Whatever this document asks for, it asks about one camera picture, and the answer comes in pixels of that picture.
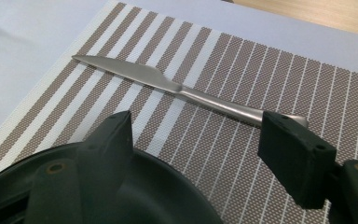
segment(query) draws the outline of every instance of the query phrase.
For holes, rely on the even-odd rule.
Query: woven placemat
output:
[[[326,209],[296,206],[257,157],[258,129],[73,61],[74,54],[148,64],[224,100],[306,116],[337,147],[339,162],[358,159],[358,73],[109,1],[0,128],[2,171],[82,141],[129,109],[135,146],[189,178],[226,223],[327,222]]]

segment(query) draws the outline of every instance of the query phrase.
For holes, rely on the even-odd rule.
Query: brown stripe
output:
[[[235,146],[233,146],[233,148],[243,150],[245,151],[245,154],[243,154],[243,162],[241,163],[241,167],[239,167],[239,174],[235,182],[236,184],[235,186],[232,186],[233,189],[231,195],[229,199],[227,199],[226,212],[223,215],[223,220],[225,220],[226,223],[240,223],[243,207],[245,206],[255,169],[258,164],[258,160],[254,158],[250,159],[252,158],[250,154],[252,153],[252,149],[257,147],[258,135],[260,134],[259,130],[243,124],[240,126],[239,130],[241,130],[241,132],[236,135],[234,142]]]
[[[351,74],[350,91],[347,99],[344,125],[337,152],[337,160],[343,162],[354,158],[358,133],[358,74]]]
[[[337,68],[336,77],[333,83],[334,88],[332,89],[324,128],[324,140],[334,147],[337,146],[350,74],[351,73],[348,70]]]
[[[117,30],[112,34],[112,36],[108,39],[108,41],[103,45],[101,50],[97,53],[100,56],[106,56],[106,54],[110,51],[110,49],[118,42],[121,36],[126,31],[127,27],[130,26],[132,21],[141,11],[140,8],[135,7],[131,10],[129,15],[125,18],[125,20],[118,26]],[[15,161],[19,161],[24,159],[27,156],[30,156],[34,153],[34,150],[39,146],[39,144],[43,141],[45,136],[54,126],[55,122],[60,118],[62,113],[68,107],[69,104],[74,100],[78,92],[81,88],[86,84],[89,80],[93,72],[95,71],[94,67],[87,67],[86,70],[80,75],[78,80],[74,83],[74,85],[70,88],[70,90],[63,96],[58,105],[54,108],[54,110],[48,115],[48,118],[43,122],[42,126],[37,130],[31,141],[25,146],[24,150],[20,153],[20,155],[16,158]]]
[[[313,90],[316,85],[316,78],[319,73],[321,64],[314,60],[307,61],[307,67],[302,78],[300,92],[296,101],[295,114],[307,116],[310,112],[310,101],[312,99]]]
[[[162,39],[163,36],[167,33],[168,29],[173,23],[173,18],[167,17],[164,19],[162,24],[159,26],[157,31],[154,33],[152,39],[147,43],[144,51],[142,51],[141,55],[137,59],[137,63],[147,63],[147,60],[152,55],[153,51],[156,49],[158,43]],[[120,85],[118,86],[115,93],[112,95],[106,106],[103,108],[102,112],[98,116],[98,118],[94,121],[91,128],[87,132],[85,138],[89,136],[99,125],[100,123],[107,118],[108,116],[112,115],[115,112],[118,104],[120,104],[121,99],[123,99],[125,93],[128,91],[132,84],[132,81],[124,79]]]
[[[197,80],[197,83],[195,85],[195,89],[198,89],[200,91],[205,91],[206,86],[202,88],[203,80],[205,77],[208,77],[210,74],[213,74],[215,67],[218,65],[218,62],[220,60],[221,55],[224,52],[224,49],[226,48],[226,44],[228,42],[229,36],[228,35],[221,35],[219,39],[216,42],[216,45],[214,46],[213,52],[211,56],[208,59],[208,62],[205,64],[205,67],[203,68],[200,77]],[[195,142],[196,139],[193,139],[193,141],[187,139],[188,137],[196,138],[200,134],[200,127],[196,125],[196,129],[198,131],[193,135],[187,135],[186,138],[183,140],[183,144],[181,146],[178,145],[180,139],[182,139],[183,134],[185,133],[187,126],[190,124],[191,118],[194,116],[194,112],[196,111],[197,107],[193,106],[192,104],[185,104],[184,109],[182,110],[178,120],[181,120],[184,125],[180,124],[180,122],[177,122],[173,128],[172,131],[167,139],[167,141],[164,143],[164,147],[160,152],[160,157],[165,160],[166,162],[171,162],[173,160],[173,157],[178,156],[179,158],[182,158],[182,154],[175,154],[178,147],[183,148],[180,150],[181,152],[184,150],[187,150],[186,153],[184,153],[184,161],[186,161],[186,158],[188,158],[189,153],[191,152],[191,144]],[[183,171],[184,164],[181,162],[177,163],[178,165],[181,165],[181,167],[177,167],[176,164],[173,164],[173,166],[179,170]]]
[[[165,69],[167,69],[168,65],[170,64],[173,56],[176,54],[176,51],[181,46],[183,40],[185,39],[188,31],[191,28],[191,24],[188,22],[184,22],[181,27],[179,28],[179,31],[176,33],[175,37],[173,38],[170,45],[165,50],[164,54],[159,59],[156,68],[161,71],[161,73],[165,72]],[[147,99],[149,98],[150,94],[152,93],[154,88],[143,86],[141,91],[136,96],[134,102],[130,106],[130,111],[132,115],[132,120],[136,120],[138,118],[139,113],[141,112],[142,108],[146,104]],[[172,97],[164,97],[165,99],[173,100]],[[164,108],[168,110],[170,103],[165,103]]]
[[[130,38],[129,42],[118,54],[117,57],[119,59],[125,60],[127,58],[127,56],[131,53],[132,49],[135,47],[135,44],[138,43],[138,41],[141,39],[141,37],[143,36],[147,28],[150,26],[153,19],[156,18],[156,16],[157,16],[156,13],[147,14],[145,19],[142,21],[141,25],[138,27],[138,29]],[[77,127],[80,125],[81,121],[86,117],[86,115],[92,109],[95,102],[98,100],[98,98],[103,93],[104,89],[106,88],[106,86],[109,84],[111,80],[112,80],[111,74],[105,74],[101,77],[101,79],[92,89],[90,94],[87,96],[86,100],[82,103],[82,105],[78,108],[74,116],[65,126],[60,136],[54,142],[53,146],[66,144],[69,141],[69,139],[72,137]]]
[[[257,72],[261,62],[263,61],[266,50],[266,46],[255,44],[255,49],[252,54],[251,61],[249,62],[249,65],[244,74],[244,79],[242,80],[244,83],[243,85],[240,85],[238,89],[238,93],[241,95],[241,97],[239,96],[235,99],[235,102],[240,105],[247,105],[246,103],[251,94],[252,87],[257,80]]]
[[[289,81],[289,70],[291,69],[293,57],[293,54],[281,51],[281,56],[275,68],[274,77],[269,86],[268,97],[266,97],[263,109],[275,111],[278,106],[278,110],[280,110],[282,104],[281,97],[285,82],[287,83]]]
[[[321,73],[319,75],[318,84],[310,111],[310,129],[318,135],[322,134],[324,118],[327,115],[328,97],[330,88],[333,85],[335,67],[322,64]]]
[[[211,32],[210,29],[201,29],[198,33],[194,43],[190,47],[189,52],[185,56],[184,60],[182,61],[179,69],[177,70],[175,76],[173,77],[173,81],[180,82],[184,81],[188,72],[190,71],[191,67],[193,66],[194,62],[197,59],[197,55],[199,55],[200,50],[202,49],[206,39],[208,38],[209,33]],[[170,95],[164,95],[162,99],[158,102],[158,106],[156,110],[153,112],[151,119],[147,122],[145,129],[147,131],[143,132],[137,143],[136,147],[140,149],[145,149],[149,146],[153,136],[155,135],[160,123],[162,122],[162,118],[165,117],[168,109],[170,108],[173,97]]]
[[[124,4],[118,3],[111,13],[103,20],[103,22],[98,26],[95,32],[91,37],[86,41],[86,43],[81,47],[77,54],[87,54],[89,50],[94,46],[100,36],[103,34],[106,27],[108,27],[112,21],[117,17],[117,15],[124,8]],[[34,118],[42,110],[48,100],[54,95],[57,89],[61,84],[66,80],[66,78],[72,73],[72,71],[77,66],[75,62],[69,62],[65,68],[60,72],[60,74],[54,79],[48,89],[42,94],[42,96],[36,101],[32,106],[30,111],[23,117],[19,122],[13,132],[7,137],[7,139],[0,145],[0,160],[7,154],[7,152],[13,147],[17,140],[21,137],[23,132],[28,128]]]

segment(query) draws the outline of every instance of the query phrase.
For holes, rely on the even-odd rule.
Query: striped placemat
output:
[[[148,64],[228,101],[306,116],[340,162],[358,159],[357,73],[109,1],[0,129],[2,171],[82,141],[129,109],[135,146],[188,177],[226,223],[327,222],[326,209],[297,207],[257,157],[258,129],[87,67],[74,54]]]

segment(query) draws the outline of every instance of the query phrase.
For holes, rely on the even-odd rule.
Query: stainless steel knife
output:
[[[83,63],[91,64],[122,77],[171,92],[178,96],[183,96],[197,104],[210,107],[212,110],[219,111],[220,113],[226,114],[232,118],[253,124],[256,127],[261,127],[264,112],[263,110],[224,101],[202,91],[190,89],[189,87],[168,80],[157,68],[144,64],[129,63],[118,59],[98,56],[74,55],[72,57]],[[308,127],[308,121],[304,117],[296,115],[285,116],[294,119],[305,127]]]

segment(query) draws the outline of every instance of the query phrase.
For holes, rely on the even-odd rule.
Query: table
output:
[[[235,3],[358,34],[358,1],[236,0]]]
[[[13,4],[0,10],[0,171],[130,109],[135,146],[185,174],[225,222],[325,221],[257,158],[259,130],[70,56],[146,63],[223,99],[307,116],[344,161],[358,158],[358,35],[225,2],[122,2],[0,3]]]

